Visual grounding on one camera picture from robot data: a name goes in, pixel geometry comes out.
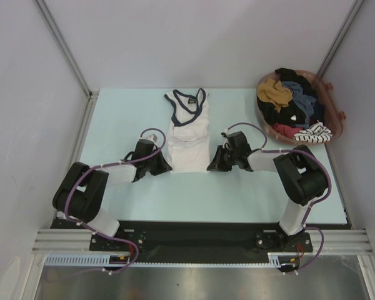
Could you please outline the white graphic tank top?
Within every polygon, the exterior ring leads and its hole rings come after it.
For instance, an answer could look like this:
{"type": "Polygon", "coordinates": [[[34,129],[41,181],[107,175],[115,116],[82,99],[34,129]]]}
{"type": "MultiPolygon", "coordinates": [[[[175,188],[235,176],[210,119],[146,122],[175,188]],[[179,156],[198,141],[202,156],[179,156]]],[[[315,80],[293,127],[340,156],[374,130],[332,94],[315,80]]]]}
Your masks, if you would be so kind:
{"type": "Polygon", "coordinates": [[[164,95],[172,107],[167,133],[167,162],[174,173],[206,173],[210,164],[208,93],[177,89],[164,95]]]}

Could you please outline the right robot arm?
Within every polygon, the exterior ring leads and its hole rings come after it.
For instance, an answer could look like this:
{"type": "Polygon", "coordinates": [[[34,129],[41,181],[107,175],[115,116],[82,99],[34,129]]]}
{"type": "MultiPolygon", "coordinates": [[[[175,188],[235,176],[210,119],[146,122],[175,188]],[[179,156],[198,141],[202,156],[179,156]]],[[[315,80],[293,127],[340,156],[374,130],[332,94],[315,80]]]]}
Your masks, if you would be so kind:
{"type": "Polygon", "coordinates": [[[281,231],[276,234],[276,244],[283,251],[290,251],[298,244],[298,234],[304,231],[312,207],[331,192],[326,168],[305,145],[282,150],[251,149],[241,131],[222,136],[224,142],[217,147],[207,170],[228,172],[238,166],[247,172],[277,173],[288,202],[279,221],[281,231]]]}

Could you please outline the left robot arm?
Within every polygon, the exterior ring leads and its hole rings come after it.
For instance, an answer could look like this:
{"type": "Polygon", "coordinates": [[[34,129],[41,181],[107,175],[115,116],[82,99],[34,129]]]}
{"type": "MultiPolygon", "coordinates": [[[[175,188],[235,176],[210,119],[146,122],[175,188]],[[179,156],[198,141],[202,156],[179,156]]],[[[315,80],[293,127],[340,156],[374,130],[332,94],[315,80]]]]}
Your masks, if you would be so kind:
{"type": "Polygon", "coordinates": [[[104,193],[109,186],[135,183],[147,173],[157,176],[172,170],[162,154],[166,137],[161,130],[157,132],[162,135],[160,146],[155,134],[141,133],[134,150],[123,159],[96,166],[73,163],[54,194],[54,209],[68,221],[103,234],[104,243],[111,249],[122,248],[126,235],[118,230],[119,221],[102,208],[104,193]]]}

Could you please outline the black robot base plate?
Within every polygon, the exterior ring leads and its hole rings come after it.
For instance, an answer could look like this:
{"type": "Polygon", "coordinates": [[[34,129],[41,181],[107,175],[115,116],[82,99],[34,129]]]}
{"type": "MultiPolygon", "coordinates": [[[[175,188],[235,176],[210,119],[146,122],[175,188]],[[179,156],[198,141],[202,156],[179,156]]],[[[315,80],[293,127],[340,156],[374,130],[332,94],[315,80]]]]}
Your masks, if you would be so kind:
{"type": "Polygon", "coordinates": [[[286,256],[311,254],[316,239],[327,231],[347,231],[348,224],[310,224],[309,229],[293,237],[282,234],[275,223],[204,223],[123,221],[114,239],[98,234],[91,238],[94,253],[126,253],[155,258],[198,258],[206,262],[231,263],[253,261],[268,253],[286,256]]]}

